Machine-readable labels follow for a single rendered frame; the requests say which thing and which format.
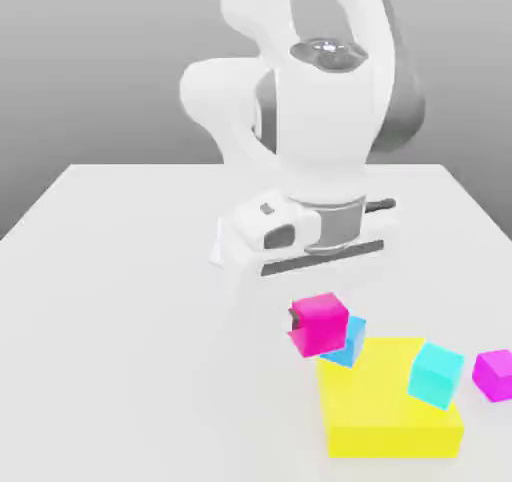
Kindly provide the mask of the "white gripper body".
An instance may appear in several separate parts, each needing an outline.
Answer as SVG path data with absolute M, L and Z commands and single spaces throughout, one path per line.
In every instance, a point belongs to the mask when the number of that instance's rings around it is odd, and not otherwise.
M 265 262 L 257 281 L 258 292 L 305 292 L 326 289 L 346 260 L 384 249 L 382 238 L 357 241 L 331 252 L 308 253 Z

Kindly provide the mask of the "small pink cube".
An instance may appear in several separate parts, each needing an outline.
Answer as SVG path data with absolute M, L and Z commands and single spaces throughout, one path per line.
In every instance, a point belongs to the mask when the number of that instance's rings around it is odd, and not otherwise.
M 300 317 L 300 328 L 288 335 L 298 352 L 309 358 L 345 346 L 349 311 L 332 292 L 291 303 Z

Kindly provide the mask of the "small blue cube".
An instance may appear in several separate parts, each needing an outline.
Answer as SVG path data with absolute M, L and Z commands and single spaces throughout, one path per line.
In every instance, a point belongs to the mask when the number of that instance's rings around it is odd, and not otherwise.
M 366 320 L 351 315 L 349 317 L 345 346 L 341 349 L 321 354 L 320 358 L 346 368 L 352 368 L 363 348 L 366 334 Z

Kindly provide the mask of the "small cyan cube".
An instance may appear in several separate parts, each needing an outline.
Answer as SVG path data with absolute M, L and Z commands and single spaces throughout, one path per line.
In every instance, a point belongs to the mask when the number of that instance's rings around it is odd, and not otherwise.
M 464 361 L 459 353 L 425 342 L 411 366 L 408 394 L 447 411 L 458 389 Z

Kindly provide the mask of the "small magenta cube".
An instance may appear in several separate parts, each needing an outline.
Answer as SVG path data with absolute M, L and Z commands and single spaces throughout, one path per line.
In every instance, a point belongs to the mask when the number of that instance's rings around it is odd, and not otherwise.
M 472 380 L 491 402 L 512 400 L 512 352 L 502 349 L 479 353 Z

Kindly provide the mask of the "large yellow box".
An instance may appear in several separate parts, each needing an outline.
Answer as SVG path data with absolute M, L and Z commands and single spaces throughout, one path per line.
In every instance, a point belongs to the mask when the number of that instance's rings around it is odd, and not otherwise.
M 458 456 L 464 425 L 407 392 L 418 337 L 369 337 L 352 368 L 319 358 L 316 374 L 328 456 L 436 459 Z

